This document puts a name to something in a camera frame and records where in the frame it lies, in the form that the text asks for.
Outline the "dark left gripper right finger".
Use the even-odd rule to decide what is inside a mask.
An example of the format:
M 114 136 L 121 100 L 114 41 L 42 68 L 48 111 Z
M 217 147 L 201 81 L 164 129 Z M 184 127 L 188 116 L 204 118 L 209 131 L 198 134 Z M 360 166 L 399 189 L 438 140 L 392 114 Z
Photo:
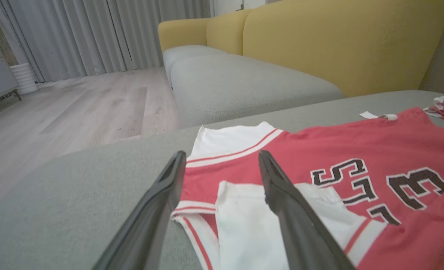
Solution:
M 308 201 L 270 152 L 259 152 L 265 203 L 280 221 L 291 270 L 354 270 L 355 267 Z

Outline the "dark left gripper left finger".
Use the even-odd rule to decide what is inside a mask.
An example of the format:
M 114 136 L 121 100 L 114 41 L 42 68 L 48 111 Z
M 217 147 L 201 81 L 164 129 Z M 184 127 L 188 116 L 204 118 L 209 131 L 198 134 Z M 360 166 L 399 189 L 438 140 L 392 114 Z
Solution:
M 170 215 L 180 202 L 187 155 L 176 152 L 142 196 L 93 269 L 156 270 Z

